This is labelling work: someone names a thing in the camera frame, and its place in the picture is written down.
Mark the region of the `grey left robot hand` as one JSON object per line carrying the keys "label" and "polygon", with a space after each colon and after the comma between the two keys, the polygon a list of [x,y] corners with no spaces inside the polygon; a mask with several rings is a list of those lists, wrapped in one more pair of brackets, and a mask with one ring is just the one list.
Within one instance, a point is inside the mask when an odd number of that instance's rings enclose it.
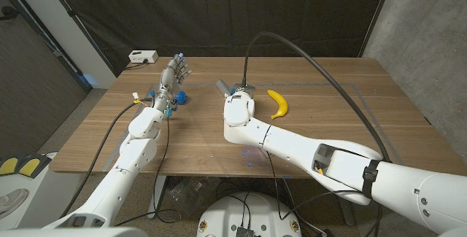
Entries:
{"label": "grey left robot hand", "polygon": [[180,91],[182,83],[191,73],[184,55],[182,53],[175,54],[161,73],[153,107],[161,112],[168,109]]}

